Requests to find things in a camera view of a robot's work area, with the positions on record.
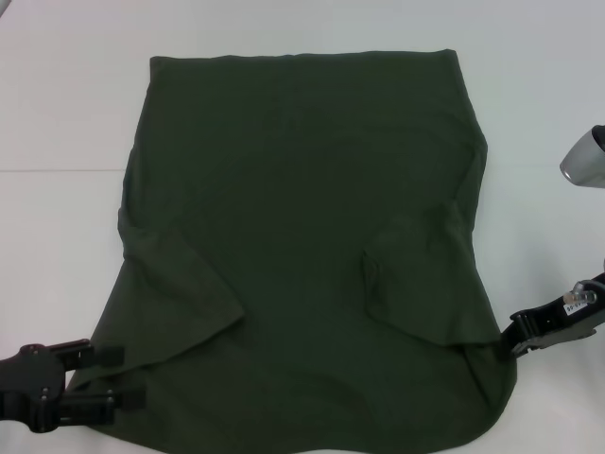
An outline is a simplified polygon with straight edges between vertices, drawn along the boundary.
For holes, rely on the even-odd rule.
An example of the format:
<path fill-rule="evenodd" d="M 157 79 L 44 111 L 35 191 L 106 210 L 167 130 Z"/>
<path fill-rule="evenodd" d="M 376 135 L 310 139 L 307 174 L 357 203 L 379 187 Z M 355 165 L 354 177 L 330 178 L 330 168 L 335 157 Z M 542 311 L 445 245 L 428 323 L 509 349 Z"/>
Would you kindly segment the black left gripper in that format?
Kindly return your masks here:
<path fill-rule="evenodd" d="M 1 360 L 1 420 L 46 433 L 59 425 L 110 425 L 117 410 L 141 410 L 147 402 L 145 387 L 62 395 L 65 371 L 118 367 L 124 359 L 123 346 L 94 346 L 89 340 L 25 345 Z"/>

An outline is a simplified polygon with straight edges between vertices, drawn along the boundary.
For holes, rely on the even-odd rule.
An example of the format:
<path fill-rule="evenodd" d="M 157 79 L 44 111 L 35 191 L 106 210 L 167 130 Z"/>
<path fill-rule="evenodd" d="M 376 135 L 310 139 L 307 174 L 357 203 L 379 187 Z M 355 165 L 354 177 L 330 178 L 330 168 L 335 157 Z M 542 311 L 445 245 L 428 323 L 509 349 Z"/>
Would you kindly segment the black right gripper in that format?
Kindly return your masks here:
<path fill-rule="evenodd" d="M 510 325 L 501 334 L 501 345 L 509 359 L 520 358 L 559 343 L 586 339 L 604 323 L 604 273 L 579 281 L 592 292 L 592 303 L 567 304 L 563 297 L 543 306 L 518 311 L 510 316 Z"/>

